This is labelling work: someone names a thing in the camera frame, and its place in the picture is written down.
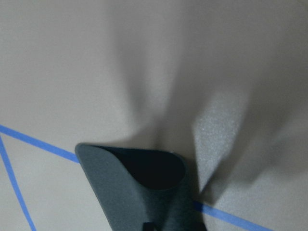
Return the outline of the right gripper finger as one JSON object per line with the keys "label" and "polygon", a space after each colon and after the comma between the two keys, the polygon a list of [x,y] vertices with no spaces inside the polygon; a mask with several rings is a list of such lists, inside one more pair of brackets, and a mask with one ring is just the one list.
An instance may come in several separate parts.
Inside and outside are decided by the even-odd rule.
{"label": "right gripper finger", "polygon": [[204,193],[219,163],[231,152],[248,103],[246,92],[217,92],[197,114],[192,130],[198,195]]}

